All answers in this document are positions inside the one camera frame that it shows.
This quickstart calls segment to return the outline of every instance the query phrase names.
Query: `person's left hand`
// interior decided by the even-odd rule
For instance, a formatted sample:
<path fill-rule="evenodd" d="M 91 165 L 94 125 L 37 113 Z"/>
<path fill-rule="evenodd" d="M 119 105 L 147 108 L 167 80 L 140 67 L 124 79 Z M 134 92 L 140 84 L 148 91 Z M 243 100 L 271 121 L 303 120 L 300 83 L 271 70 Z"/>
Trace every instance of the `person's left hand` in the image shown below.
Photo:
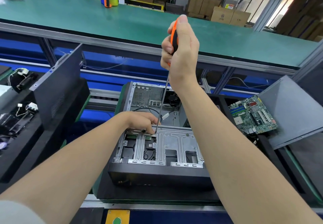
<path fill-rule="evenodd" d="M 157 124 L 158 119 L 152 113 L 127 111 L 121 114 L 126 116 L 128 128 L 146 130 L 149 134 L 155 134 L 151 125 Z"/>

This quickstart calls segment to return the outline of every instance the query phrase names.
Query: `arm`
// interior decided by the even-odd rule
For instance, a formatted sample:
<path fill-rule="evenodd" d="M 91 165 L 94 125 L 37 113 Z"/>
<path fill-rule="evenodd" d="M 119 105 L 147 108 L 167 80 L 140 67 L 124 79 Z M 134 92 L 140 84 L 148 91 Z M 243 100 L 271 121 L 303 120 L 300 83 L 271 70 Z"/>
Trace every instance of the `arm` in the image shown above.
<path fill-rule="evenodd" d="M 161 65 L 183 103 L 214 188 L 235 224 L 323 223 L 267 157 L 216 108 L 195 76 L 199 42 L 186 16 L 177 23 L 178 50 L 163 43 Z"/>
<path fill-rule="evenodd" d="M 153 134 L 151 113 L 121 112 L 72 141 L 0 195 L 28 206 L 46 223 L 69 223 L 127 128 Z"/>

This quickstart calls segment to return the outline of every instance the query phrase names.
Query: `green tabletop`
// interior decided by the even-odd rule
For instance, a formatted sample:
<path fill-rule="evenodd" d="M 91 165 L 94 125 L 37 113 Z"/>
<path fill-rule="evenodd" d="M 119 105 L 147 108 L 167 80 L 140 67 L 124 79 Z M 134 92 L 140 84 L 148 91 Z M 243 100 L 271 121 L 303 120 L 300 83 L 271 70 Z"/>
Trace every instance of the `green tabletop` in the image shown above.
<path fill-rule="evenodd" d="M 100 0 L 0 0 L 0 18 L 65 30 L 161 44 L 177 15 Z M 200 51 L 297 67 L 316 42 L 189 18 Z"/>

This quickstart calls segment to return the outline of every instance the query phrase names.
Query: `fingernail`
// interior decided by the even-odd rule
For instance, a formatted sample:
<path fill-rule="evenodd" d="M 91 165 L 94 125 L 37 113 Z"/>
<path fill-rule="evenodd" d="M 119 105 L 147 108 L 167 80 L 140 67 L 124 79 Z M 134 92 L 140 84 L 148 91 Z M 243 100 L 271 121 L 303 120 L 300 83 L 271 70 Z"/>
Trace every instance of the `fingernail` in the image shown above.
<path fill-rule="evenodd" d="M 167 47 L 167 48 L 166 48 L 166 51 L 167 51 L 169 54 L 171 54 L 171 53 L 172 53 L 172 48 L 171 48 L 171 47 Z"/>
<path fill-rule="evenodd" d="M 188 22 L 187 20 L 187 16 L 186 15 L 180 15 L 179 18 L 178 18 L 178 22 L 179 23 L 185 23 L 185 22 Z"/>

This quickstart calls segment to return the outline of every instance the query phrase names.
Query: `green circuit board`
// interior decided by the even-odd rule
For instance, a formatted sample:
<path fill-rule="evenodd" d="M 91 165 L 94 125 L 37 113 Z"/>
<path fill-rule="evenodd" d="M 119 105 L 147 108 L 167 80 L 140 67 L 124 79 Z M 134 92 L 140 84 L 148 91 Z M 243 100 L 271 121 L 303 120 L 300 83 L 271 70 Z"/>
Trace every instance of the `green circuit board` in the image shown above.
<path fill-rule="evenodd" d="M 277 128 L 276 121 L 255 95 L 229 106 L 238 129 L 246 134 L 261 134 Z"/>

